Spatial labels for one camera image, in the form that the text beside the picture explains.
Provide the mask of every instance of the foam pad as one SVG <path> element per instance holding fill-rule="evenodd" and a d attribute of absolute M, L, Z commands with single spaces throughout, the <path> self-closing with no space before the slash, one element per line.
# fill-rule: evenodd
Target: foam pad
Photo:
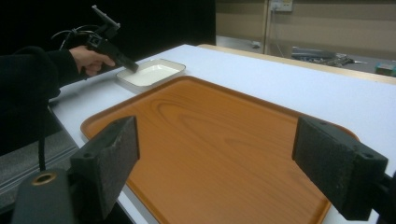
<path fill-rule="evenodd" d="M 71 157 L 85 218 L 101 220 L 111 212 L 138 159 L 135 117 L 113 121 Z"/>
<path fill-rule="evenodd" d="M 292 158 L 348 220 L 367 220 L 388 160 L 328 122 L 300 117 Z"/>

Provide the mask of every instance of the rectangular dish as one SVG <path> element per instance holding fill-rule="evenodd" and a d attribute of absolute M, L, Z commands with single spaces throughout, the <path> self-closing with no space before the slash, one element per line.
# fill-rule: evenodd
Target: rectangular dish
<path fill-rule="evenodd" d="M 125 69 L 116 74 L 122 87 L 134 93 L 150 90 L 182 75 L 186 66 L 164 59 L 155 59 L 139 64 L 135 73 Z"/>

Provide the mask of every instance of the white tabletop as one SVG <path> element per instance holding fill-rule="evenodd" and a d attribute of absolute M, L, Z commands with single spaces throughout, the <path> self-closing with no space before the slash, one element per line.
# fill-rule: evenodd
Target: white tabletop
<path fill-rule="evenodd" d="M 396 85 L 188 45 L 138 63 L 160 58 L 185 64 L 187 76 L 344 126 L 389 158 L 388 175 L 396 171 Z M 123 69 L 63 87 L 51 101 L 54 115 L 79 147 L 87 142 L 80 130 L 85 119 L 135 96 L 117 82 L 116 74 Z M 152 217 L 133 197 L 124 188 L 119 202 L 136 222 L 151 223 Z M 369 222 L 362 223 L 375 223 L 376 218 L 373 212 Z M 349 222 L 332 207 L 323 223 Z"/>

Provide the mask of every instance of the dark background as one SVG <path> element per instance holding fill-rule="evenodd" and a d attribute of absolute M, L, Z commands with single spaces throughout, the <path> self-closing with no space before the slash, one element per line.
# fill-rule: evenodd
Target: dark background
<path fill-rule="evenodd" d="M 181 44 L 216 44 L 215 0 L 2 0 L 0 54 L 25 46 L 58 49 L 62 30 L 103 25 L 92 6 L 120 23 L 110 40 L 137 61 Z"/>

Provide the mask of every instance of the person's hand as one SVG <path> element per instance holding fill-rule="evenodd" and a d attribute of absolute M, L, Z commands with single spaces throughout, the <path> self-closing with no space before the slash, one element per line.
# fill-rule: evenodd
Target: person's hand
<path fill-rule="evenodd" d="M 116 65 L 107 55 L 88 50 L 85 46 L 79 46 L 69 51 L 76 62 L 78 72 L 81 72 L 82 67 L 84 67 L 85 73 L 90 77 L 95 76 L 102 69 L 102 63 L 109 66 Z"/>

